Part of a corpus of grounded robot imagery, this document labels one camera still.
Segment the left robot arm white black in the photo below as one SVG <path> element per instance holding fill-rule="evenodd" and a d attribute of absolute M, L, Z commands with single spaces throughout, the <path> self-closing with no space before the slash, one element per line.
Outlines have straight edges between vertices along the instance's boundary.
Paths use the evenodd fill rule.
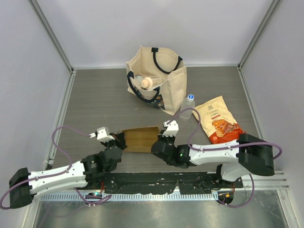
<path fill-rule="evenodd" d="M 110 141 L 102 142 L 105 146 L 103 151 L 72 165 L 46 171 L 29 172 L 27 168 L 19 169 L 9 180 L 9 208 L 22 208 L 34 199 L 60 190 L 97 189 L 104 176 L 116 169 L 122 160 L 123 150 L 127 147 L 123 132 L 111 133 L 110 136 Z"/>

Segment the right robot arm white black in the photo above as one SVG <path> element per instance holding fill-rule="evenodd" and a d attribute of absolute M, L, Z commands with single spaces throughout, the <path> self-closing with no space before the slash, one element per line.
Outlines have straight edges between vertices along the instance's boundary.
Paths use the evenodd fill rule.
<path fill-rule="evenodd" d="M 174 145 L 174 137 L 159 136 L 151 147 L 151 153 L 167 165 L 189 168 L 205 163 L 217 163 L 214 181 L 224 188 L 238 178 L 254 174 L 273 176 L 273 144 L 250 134 L 241 134 L 230 142 L 210 145 Z"/>

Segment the brown cardboard box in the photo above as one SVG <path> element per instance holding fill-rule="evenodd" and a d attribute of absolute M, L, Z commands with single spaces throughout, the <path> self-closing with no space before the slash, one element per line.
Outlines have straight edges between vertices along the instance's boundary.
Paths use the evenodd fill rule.
<path fill-rule="evenodd" d="M 150 153 L 152 145 L 158 140 L 160 129 L 143 127 L 123 130 L 126 149 L 124 152 Z"/>

